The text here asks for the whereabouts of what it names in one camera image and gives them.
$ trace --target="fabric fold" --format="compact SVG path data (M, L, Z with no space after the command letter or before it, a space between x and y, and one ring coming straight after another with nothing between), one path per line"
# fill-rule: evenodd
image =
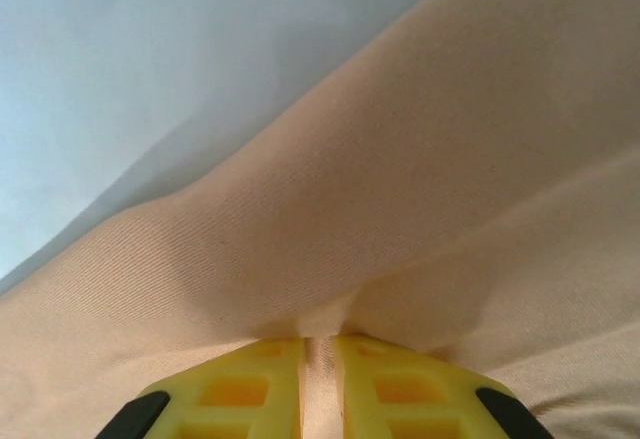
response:
M558 437L634 437L638 44L640 0L424 0L206 177L0 297L0 437L93 437L267 335L318 338L326 384L341 330L504 379Z

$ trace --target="rectangular hole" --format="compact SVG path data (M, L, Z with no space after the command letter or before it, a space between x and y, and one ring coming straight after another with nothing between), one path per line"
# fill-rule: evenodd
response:
M207 386L199 405L210 407L260 407L269 392L264 376L223 376Z
M246 424L185 425L176 439L247 439L249 426Z
M456 419L390 419L392 439L463 439Z
M443 404L445 392L424 375L415 372L377 374L373 378L378 400L383 404Z

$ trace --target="beige fabric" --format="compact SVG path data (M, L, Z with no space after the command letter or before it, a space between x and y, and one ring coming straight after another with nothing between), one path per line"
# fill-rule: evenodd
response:
M640 0L426 0L187 189L0 298L0 437L93 437L144 386L339 330L640 437Z

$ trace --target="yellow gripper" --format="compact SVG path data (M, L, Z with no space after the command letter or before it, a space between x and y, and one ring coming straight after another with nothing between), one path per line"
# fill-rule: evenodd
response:
M487 377L366 336L333 351L344 439L552 437ZM304 366L304 339L255 342L147 387L96 439L301 439Z

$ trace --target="black rubber pad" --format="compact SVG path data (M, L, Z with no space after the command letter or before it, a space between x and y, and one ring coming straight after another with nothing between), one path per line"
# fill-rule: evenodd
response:
M156 391L127 402L96 439L143 439L170 400L168 393Z
M476 396L509 439L553 439L549 431L517 399L488 387L478 389Z

